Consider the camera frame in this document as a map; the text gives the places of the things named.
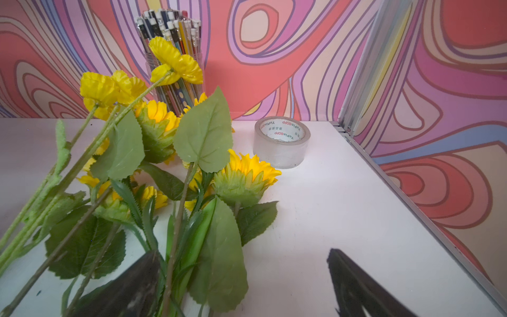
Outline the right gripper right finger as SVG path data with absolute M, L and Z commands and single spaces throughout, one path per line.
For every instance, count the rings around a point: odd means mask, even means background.
M 411 316 L 411 312 L 342 250 L 327 258 L 339 316 Z

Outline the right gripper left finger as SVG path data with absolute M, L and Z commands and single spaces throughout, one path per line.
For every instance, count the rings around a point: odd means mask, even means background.
M 83 297 L 73 315 L 150 316 L 157 301 L 160 272 L 158 252 L 147 252 L 115 280 Z

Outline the tall sunflower bunch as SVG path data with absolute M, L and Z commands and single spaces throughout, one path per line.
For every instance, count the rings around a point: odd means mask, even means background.
M 229 113 L 220 102 L 198 102 L 183 116 L 161 102 L 140 104 L 115 128 L 107 152 L 117 151 L 130 131 L 143 138 L 139 168 L 154 186 L 138 184 L 133 169 L 122 179 L 98 178 L 104 155 L 92 158 L 82 177 L 92 194 L 65 195 L 44 235 L 44 269 L 87 285 L 118 269 L 126 255 L 126 231 L 145 249 L 120 277 L 90 293 L 66 290 L 63 316 L 179 316 L 185 294 L 215 312 L 234 310 L 248 290 L 243 240 L 233 205 L 242 205 L 232 150 Z

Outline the tall yellow flower sprig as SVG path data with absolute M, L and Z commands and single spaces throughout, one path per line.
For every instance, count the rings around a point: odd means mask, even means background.
M 80 92 L 89 111 L 87 120 L 104 120 L 105 128 L 69 174 L 62 177 L 62 171 L 70 162 L 71 150 L 82 133 L 77 132 L 72 141 L 67 141 L 63 122 L 57 122 L 57 162 L 3 235 L 1 271 L 4 272 L 17 258 L 30 252 L 58 221 L 84 204 L 84 192 L 69 194 L 66 189 L 72 182 L 72 177 L 81 170 L 94 177 L 91 167 L 114 144 L 109 133 L 125 118 L 128 110 L 133 111 L 143 132 L 145 159 L 160 163 L 174 158 L 176 152 L 173 139 L 183 116 L 170 112 L 163 102 L 143 100 L 160 81 L 151 83 L 151 87 L 146 87 L 141 79 L 129 77 L 120 70 L 111 76 L 91 72 L 83 74 Z

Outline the clear tape roll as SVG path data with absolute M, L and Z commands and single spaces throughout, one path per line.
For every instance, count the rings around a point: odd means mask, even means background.
M 255 124 L 253 154 L 276 169 L 292 169 L 302 163 L 311 133 L 292 118 L 272 116 Z

